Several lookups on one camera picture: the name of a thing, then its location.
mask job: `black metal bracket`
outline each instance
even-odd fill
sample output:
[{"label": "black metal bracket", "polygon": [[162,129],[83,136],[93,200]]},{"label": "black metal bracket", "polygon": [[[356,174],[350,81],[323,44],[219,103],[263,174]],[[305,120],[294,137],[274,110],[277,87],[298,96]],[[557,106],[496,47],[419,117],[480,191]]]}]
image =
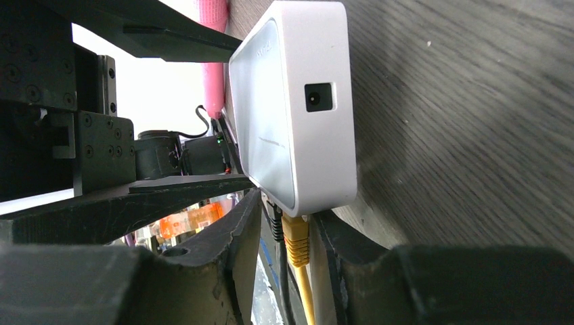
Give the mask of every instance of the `black metal bracket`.
[{"label": "black metal bracket", "polygon": [[244,175],[136,181],[0,215],[0,244],[105,244],[201,200],[252,187]]},{"label": "black metal bracket", "polygon": [[157,0],[37,0],[138,58],[228,62],[241,41]]}]

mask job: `yellow ethernet cable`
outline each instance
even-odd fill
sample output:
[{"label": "yellow ethernet cable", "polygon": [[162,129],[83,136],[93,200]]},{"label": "yellow ethernet cable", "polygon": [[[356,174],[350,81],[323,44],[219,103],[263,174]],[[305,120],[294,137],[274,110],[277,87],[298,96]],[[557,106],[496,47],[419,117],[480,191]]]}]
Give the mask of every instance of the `yellow ethernet cable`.
[{"label": "yellow ethernet cable", "polygon": [[302,217],[290,217],[283,213],[283,234],[289,262],[295,268],[295,276],[301,292],[301,301],[308,325],[315,325],[313,295],[307,268],[309,264],[309,224]]}]

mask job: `pink tube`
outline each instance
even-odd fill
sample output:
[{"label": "pink tube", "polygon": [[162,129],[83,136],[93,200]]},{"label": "pink tube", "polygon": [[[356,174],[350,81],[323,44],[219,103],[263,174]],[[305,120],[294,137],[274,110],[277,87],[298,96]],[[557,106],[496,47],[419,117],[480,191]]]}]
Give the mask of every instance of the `pink tube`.
[{"label": "pink tube", "polygon": [[[226,0],[193,0],[198,10],[198,22],[219,32],[225,32],[227,24]],[[211,118],[221,117],[225,103],[223,89],[223,63],[201,63],[205,92],[204,107]]]}]

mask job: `metal plate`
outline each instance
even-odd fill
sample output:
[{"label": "metal plate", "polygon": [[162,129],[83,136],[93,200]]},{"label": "metal plate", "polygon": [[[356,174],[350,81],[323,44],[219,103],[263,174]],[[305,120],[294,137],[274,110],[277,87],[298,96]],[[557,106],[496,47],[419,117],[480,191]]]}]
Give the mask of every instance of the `metal plate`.
[{"label": "metal plate", "polygon": [[75,195],[135,181],[133,123],[91,112],[78,117]]},{"label": "metal plate", "polygon": [[71,24],[30,0],[0,10],[0,100],[76,110]]},{"label": "metal plate", "polygon": [[39,0],[138,58],[227,62],[241,41],[204,27],[157,0]]},{"label": "metal plate", "polygon": [[244,175],[136,181],[0,215],[0,244],[105,244],[201,200],[252,187]]}]

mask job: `wood grain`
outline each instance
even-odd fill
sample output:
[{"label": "wood grain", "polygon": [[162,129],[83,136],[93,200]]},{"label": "wood grain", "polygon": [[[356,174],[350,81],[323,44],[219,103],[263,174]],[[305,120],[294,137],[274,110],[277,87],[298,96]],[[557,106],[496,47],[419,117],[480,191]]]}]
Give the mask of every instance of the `wood grain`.
[{"label": "wood grain", "polygon": [[[229,32],[270,3],[231,0]],[[387,247],[574,257],[574,0],[343,3],[359,196],[339,216]]]}]

